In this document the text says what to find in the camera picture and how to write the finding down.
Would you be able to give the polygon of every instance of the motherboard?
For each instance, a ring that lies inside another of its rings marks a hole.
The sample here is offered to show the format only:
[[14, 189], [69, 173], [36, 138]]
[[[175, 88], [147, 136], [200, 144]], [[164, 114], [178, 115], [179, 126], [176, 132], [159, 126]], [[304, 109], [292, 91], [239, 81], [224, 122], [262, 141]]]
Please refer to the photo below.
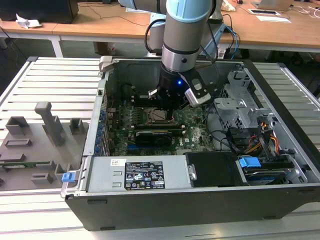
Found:
[[215, 150], [204, 108], [187, 106], [176, 110], [170, 120], [166, 114], [165, 110], [135, 106], [127, 100], [113, 104], [107, 118], [110, 154], [157, 156]]

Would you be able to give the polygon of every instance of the computer case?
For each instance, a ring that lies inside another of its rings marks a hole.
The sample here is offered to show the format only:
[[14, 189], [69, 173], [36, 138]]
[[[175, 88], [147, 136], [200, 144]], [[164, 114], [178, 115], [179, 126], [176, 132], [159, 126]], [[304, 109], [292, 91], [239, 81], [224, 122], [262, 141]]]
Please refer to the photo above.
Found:
[[14, 21], [16, 14], [41, 22], [71, 24], [79, 11], [77, 0], [0, 0], [0, 19]]

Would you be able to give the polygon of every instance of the warning label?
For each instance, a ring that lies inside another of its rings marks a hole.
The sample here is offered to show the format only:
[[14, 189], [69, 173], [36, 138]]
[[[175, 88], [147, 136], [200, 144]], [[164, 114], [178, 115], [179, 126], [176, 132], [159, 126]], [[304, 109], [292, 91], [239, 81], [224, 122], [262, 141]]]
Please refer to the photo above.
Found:
[[165, 189], [162, 161], [126, 162], [124, 188], [126, 190]]

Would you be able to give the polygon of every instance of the blue plastic clip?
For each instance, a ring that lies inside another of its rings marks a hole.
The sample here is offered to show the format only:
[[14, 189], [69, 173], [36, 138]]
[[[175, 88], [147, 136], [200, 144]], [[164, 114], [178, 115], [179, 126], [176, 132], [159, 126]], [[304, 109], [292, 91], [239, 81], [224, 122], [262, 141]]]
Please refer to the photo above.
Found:
[[66, 172], [62, 175], [63, 183], [74, 183], [76, 181], [76, 173], [75, 172]]
[[261, 168], [261, 163], [257, 157], [243, 157], [239, 160], [242, 168]]

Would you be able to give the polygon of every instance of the green circuit board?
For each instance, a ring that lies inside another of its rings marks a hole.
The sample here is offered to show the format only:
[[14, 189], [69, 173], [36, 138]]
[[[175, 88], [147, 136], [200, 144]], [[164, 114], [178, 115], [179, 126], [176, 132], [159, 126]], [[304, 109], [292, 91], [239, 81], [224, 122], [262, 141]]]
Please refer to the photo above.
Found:
[[[154, 107], [134, 107], [126, 101], [118, 104], [114, 112], [113, 119], [109, 119], [113, 139], [112, 156], [183, 155], [186, 152], [215, 150], [204, 125], [206, 113], [201, 107], [187, 106], [182, 110], [177, 110], [173, 113], [171, 121], [165, 120], [164, 115], [161, 115], [163, 111]], [[132, 125], [140, 129], [147, 126], [152, 128], [150, 123], [152, 121], [156, 121], [158, 125], [164, 123], [163, 130], [167, 130], [168, 126], [174, 128], [168, 130], [169, 132], [181, 132], [181, 125], [184, 125], [183, 134], [174, 135], [171, 145], [167, 147], [137, 147], [135, 145], [136, 130], [132, 128]]]

